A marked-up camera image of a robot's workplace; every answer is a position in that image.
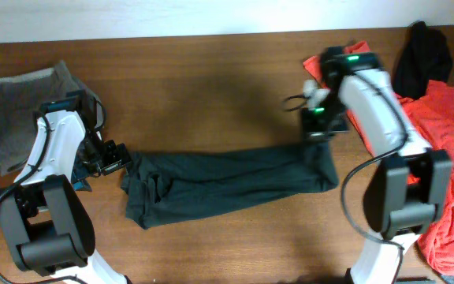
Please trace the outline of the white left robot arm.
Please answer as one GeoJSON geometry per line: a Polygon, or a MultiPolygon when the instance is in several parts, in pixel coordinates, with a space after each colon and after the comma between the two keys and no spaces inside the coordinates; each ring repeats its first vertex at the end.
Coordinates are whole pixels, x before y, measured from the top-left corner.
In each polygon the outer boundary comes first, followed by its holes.
{"type": "MultiPolygon", "coordinates": [[[[129,169],[124,144],[98,134],[95,98],[44,103],[24,169],[0,189],[0,227],[13,262],[43,282],[128,283],[95,248],[95,230],[75,191],[75,181],[129,169]],[[80,166],[80,176],[74,168],[80,166]]],[[[0,272],[0,282],[9,280],[0,272]]]]}

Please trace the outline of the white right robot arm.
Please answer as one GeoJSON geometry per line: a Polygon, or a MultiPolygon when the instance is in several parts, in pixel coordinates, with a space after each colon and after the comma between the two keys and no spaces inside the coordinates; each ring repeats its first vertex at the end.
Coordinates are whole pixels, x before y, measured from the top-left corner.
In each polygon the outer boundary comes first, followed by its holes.
{"type": "Polygon", "coordinates": [[[351,111],[371,146],[372,157],[352,169],[340,187],[344,216],[365,239],[355,264],[347,269],[347,283],[394,283],[405,252],[441,219],[452,160],[435,150],[411,123],[396,99],[389,74],[376,54],[346,54],[326,49],[318,67],[324,87],[307,83],[301,112],[303,137],[310,142],[331,139],[342,130],[342,115],[351,111]],[[370,165],[377,169],[363,196],[369,230],[352,218],[346,185],[370,165]]]}

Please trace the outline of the dark green Nike t-shirt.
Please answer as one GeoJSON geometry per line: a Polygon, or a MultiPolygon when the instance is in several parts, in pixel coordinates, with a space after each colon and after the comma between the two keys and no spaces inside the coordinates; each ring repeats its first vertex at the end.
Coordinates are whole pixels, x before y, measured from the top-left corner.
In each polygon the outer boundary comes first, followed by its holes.
{"type": "Polygon", "coordinates": [[[335,189],[326,143],[199,153],[132,153],[123,177],[125,215],[144,229],[335,189]]]}

